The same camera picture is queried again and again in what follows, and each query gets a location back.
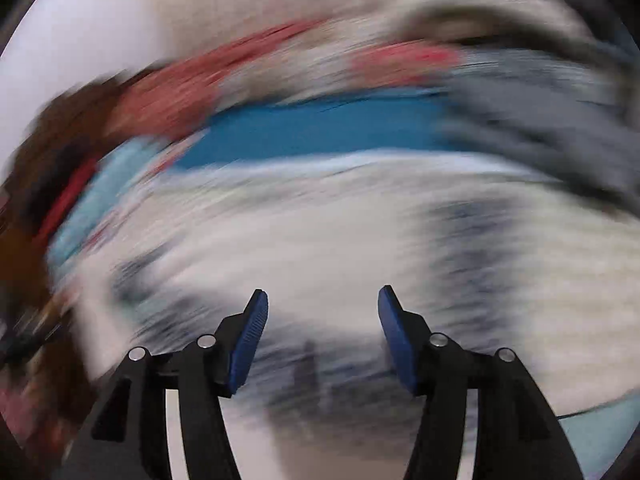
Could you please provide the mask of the red patchwork quilt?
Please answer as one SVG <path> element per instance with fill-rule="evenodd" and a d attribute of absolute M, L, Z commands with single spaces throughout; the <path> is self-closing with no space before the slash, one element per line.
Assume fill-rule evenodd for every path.
<path fill-rule="evenodd" d="M 363 39 L 318 21 L 285 23 L 154 70 L 124 91 L 106 131 L 177 141 L 241 104 L 428 86 L 463 59 L 448 44 Z"/>

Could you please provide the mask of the dark grey padded jacket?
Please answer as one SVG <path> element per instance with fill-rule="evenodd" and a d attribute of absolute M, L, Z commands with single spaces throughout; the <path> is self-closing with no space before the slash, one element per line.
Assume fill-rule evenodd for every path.
<path fill-rule="evenodd" d="M 462 47 L 462 62 L 440 78 L 447 97 L 440 130 L 450 141 L 638 214 L 638 136 L 559 80 L 558 61 L 544 52 L 553 37 L 483 8 L 416 12 L 399 33 Z"/>

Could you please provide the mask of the carved dark wooden headboard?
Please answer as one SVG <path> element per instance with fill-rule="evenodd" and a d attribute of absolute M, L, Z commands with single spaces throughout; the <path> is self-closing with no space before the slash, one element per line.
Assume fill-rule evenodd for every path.
<path fill-rule="evenodd" d="M 44 249 L 35 237 L 74 171 L 114 148 L 105 129 L 128 87 L 113 77 L 60 94 L 13 155 L 1 183 L 1 289 L 20 304 L 40 308 L 50 299 Z"/>

